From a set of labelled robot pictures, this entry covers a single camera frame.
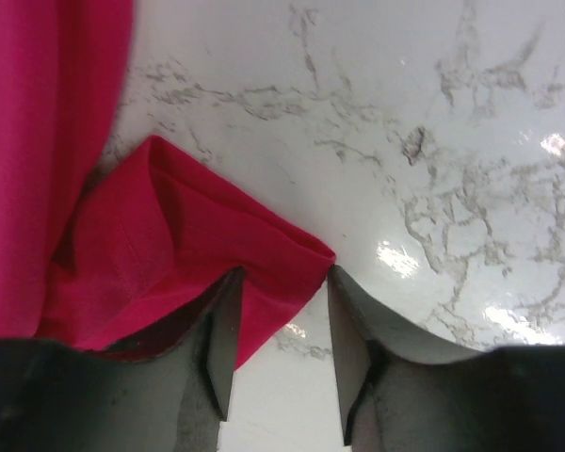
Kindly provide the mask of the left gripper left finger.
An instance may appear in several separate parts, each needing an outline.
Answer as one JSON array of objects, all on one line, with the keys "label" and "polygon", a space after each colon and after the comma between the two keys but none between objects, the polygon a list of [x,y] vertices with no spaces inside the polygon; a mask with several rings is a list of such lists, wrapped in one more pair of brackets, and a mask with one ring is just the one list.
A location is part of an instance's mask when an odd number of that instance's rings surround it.
[{"label": "left gripper left finger", "polygon": [[214,451],[244,272],[99,352],[0,339],[0,451]]}]

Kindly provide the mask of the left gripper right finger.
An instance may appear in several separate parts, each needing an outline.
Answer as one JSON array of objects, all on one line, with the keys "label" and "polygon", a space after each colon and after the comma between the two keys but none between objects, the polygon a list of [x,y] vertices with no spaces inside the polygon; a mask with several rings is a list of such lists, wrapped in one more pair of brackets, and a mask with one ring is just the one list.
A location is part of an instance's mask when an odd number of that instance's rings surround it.
[{"label": "left gripper right finger", "polygon": [[565,345],[478,351],[327,277],[343,440],[354,451],[565,451]]}]

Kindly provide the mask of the pink red t shirt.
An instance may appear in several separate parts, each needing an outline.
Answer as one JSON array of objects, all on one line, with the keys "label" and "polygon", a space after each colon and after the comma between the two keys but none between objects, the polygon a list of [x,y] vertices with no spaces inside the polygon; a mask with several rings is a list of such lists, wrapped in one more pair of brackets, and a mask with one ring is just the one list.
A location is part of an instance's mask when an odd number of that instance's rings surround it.
[{"label": "pink red t shirt", "polygon": [[86,181],[121,94],[130,1],[0,1],[0,339],[135,356],[228,270],[243,284],[237,362],[313,297],[323,242],[159,136]]}]

